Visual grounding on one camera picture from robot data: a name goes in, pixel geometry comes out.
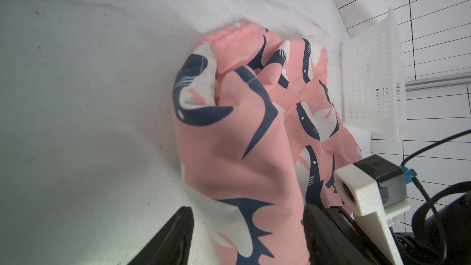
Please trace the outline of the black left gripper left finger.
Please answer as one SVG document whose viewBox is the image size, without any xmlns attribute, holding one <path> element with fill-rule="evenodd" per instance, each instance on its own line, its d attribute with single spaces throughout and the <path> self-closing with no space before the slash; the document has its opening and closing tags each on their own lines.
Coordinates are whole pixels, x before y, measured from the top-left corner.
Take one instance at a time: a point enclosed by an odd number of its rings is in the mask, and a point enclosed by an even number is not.
<svg viewBox="0 0 471 265">
<path fill-rule="evenodd" d="M 129 265 L 187 265 L 195 221 L 182 206 L 129 262 Z"/>
</svg>

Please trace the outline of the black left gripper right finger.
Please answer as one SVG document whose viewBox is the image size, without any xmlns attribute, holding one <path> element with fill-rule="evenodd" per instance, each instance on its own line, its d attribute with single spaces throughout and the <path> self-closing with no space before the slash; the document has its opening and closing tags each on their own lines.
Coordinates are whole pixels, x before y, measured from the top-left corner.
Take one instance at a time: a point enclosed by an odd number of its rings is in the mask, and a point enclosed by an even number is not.
<svg viewBox="0 0 471 265">
<path fill-rule="evenodd" d="M 377 265 L 378 250 L 341 206 L 304 208 L 303 226 L 312 265 Z"/>
</svg>

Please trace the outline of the pink shark print shorts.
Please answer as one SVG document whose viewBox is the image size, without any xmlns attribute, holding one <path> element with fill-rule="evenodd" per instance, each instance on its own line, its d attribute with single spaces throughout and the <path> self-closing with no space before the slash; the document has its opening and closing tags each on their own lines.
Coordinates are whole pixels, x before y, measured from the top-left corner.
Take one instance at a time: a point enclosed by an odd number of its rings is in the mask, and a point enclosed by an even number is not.
<svg viewBox="0 0 471 265">
<path fill-rule="evenodd" d="M 306 265 L 306 204 L 343 206 L 362 158 L 327 87 L 328 53 L 243 20 L 206 36 L 172 98 L 185 190 L 224 265 Z"/>
</svg>

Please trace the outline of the white perforated plastic basket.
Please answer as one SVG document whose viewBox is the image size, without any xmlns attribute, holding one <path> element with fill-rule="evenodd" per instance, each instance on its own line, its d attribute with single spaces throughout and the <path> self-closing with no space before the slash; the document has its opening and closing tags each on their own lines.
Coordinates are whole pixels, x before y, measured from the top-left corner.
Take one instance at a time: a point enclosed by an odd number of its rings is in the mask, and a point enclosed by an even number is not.
<svg viewBox="0 0 471 265">
<path fill-rule="evenodd" d="M 342 118 L 396 140 L 407 136 L 403 50 L 393 9 L 341 46 Z"/>
</svg>

